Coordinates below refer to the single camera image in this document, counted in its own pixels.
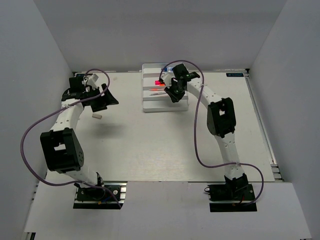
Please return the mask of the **clear blue-capped spray bottle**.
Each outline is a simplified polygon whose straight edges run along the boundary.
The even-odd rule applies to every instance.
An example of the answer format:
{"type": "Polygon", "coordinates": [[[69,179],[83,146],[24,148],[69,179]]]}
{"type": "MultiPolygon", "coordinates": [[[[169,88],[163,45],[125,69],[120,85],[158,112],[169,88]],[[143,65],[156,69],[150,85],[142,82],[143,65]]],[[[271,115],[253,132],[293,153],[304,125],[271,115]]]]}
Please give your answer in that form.
{"type": "Polygon", "coordinates": [[[164,72],[164,73],[172,73],[173,72],[173,67],[172,66],[163,67],[161,69],[161,71],[164,72]]]}

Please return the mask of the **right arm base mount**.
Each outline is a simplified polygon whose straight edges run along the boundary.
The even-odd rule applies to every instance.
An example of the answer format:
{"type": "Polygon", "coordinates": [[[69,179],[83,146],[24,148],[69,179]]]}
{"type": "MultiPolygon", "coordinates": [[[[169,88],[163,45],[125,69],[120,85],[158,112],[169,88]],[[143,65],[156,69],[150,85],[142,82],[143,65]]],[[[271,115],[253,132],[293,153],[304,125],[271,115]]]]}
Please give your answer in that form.
{"type": "Polygon", "coordinates": [[[245,188],[233,192],[227,184],[210,184],[204,189],[209,197],[209,209],[211,213],[244,213],[257,212],[255,193],[251,184],[245,188]]]}

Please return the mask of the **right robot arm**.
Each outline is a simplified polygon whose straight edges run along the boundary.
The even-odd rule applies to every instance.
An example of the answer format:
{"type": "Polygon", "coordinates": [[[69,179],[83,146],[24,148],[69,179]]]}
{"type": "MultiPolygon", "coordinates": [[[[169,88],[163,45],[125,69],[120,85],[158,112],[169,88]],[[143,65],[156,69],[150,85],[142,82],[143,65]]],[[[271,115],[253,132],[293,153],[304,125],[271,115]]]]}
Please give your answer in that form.
{"type": "Polygon", "coordinates": [[[165,84],[164,91],[173,103],[179,102],[188,92],[197,97],[197,105],[202,103],[206,107],[207,128],[215,137],[223,160],[226,195],[233,200],[238,199],[249,183],[240,166],[235,144],[236,115],[233,100],[216,95],[205,86],[203,80],[199,80],[202,74],[188,71],[183,63],[174,66],[172,72],[159,78],[165,84]]]}

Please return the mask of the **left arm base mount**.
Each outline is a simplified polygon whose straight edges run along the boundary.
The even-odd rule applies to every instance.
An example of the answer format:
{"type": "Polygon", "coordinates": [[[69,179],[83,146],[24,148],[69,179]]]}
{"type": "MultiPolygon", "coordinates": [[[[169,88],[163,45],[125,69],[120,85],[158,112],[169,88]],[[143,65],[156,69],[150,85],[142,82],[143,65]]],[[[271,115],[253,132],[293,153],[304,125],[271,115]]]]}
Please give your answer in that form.
{"type": "Polygon", "coordinates": [[[78,187],[74,197],[73,209],[119,210],[118,203],[122,206],[125,202],[127,183],[105,181],[104,187],[112,193],[104,189],[78,187]]]}

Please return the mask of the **white eraser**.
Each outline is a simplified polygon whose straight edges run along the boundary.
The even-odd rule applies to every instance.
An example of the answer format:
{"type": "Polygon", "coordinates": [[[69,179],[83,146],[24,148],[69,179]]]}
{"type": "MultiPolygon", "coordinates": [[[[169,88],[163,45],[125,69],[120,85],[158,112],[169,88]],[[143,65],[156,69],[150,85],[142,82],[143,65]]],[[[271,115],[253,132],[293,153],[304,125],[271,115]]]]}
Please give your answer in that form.
{"type": "Polygon", "coordinates": [[[92,114],[92,117],[93,117],[93,118],[96,118],[96,119],[101,119],[103,116],[100,115],[100,114],[93,113],[93,114],[92,114]]]}

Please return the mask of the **pink pen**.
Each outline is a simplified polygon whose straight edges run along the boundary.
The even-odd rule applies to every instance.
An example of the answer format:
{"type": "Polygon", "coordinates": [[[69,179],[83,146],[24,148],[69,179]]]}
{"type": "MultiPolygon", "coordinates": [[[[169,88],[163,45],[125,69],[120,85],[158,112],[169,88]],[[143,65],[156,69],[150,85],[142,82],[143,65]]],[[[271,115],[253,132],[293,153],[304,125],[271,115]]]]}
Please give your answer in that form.
{"type": "Polygon", "coordinates": [[[149,91],[151,92],[164,91],[164,88],[153,88],[153,89],[150,89],[149,91]]]}

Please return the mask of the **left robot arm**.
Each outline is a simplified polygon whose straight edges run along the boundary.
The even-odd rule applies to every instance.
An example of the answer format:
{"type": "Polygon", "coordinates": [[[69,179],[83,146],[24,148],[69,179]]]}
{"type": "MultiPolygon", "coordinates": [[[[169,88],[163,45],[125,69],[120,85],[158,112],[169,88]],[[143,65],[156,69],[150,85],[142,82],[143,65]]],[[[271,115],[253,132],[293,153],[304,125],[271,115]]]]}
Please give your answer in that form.
{"type": "Polygon", "coordinates": [[[107,89],[107,84],[104,83],[101,87],[96,85],[98,78],[95,73],[69,78],[69,88],[61,99],[63,110],[52,128],[40,135],[47,168],[79,181],[83,188],[89,184],[88,193],[96,200],[105,196],[106,187],[101,176],[85,165],[84,151],[75,130],[85,107],[90,107],[96,113],[119,104],[107,89]]]}

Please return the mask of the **grey thin pen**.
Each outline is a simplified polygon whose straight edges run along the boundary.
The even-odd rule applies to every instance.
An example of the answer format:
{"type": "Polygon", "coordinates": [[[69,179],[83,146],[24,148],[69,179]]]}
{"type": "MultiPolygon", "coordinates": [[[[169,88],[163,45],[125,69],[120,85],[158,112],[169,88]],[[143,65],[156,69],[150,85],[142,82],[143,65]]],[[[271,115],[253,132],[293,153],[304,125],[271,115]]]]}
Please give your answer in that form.
{"type": "Polygon", "coordinates": [[[155,92],[155,93],[151,93],[149,96],[160,96],[160,95],[166,95],[165,92],[155,92]]]}

